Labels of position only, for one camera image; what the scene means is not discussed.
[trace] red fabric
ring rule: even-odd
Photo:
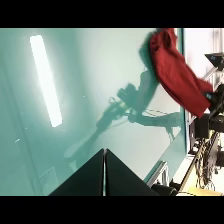
[[[163,28],[149,40],[149,51],[158,79],[167,93],[193,115],[201,117],[210,106],[203,92],[212,85],[195,76],[176,49],[174,28]]]

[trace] teal table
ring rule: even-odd
[[[139,55],[154,30],[0,30],[0,195],[48,195],[101,148],[145,181],[160,160],[168,162],[173,177],[186,154],[184,110]],[[53,74],[62,119],[56,127],[43,95],[43,85],[51,92],[50,81],[43,76],[41,88],[35,65],[30,37],[36,35],[42,36]],[[140,78],[151,91],[144,115],[157,116],[143,125],[128,121],[129,107],[117,97],[129,83],[138,89]],[[99,130],[97,122],[116,102],[120,115],[109,116]]]

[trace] glossy table surface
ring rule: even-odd
[[[0,29],[0,195],[48,195],[101,148],[141,179],[158,160],[168,161],[174,175],[186,153],[184,111],[140,57],[154,30]],[[62,116],[57,127],[40,88],[30,44],[35,35],[43,38],[53,73]],[[131,123],[131,106],[117,93],[128,84],[138,90],[141,79],[150,103],[141,122]]]

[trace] white light strip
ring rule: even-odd
[[[51,125],[57,127],[62,123],[62,117],[42,36],[30,37],[30,44]]]

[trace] red cloth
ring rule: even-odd
[[[193,115],[201,117],[210,106],[204,92],[212,85],[199,79],[176,49],[174,28],[163,28],[149,40],[149,51],[158,79],[167,93]]]

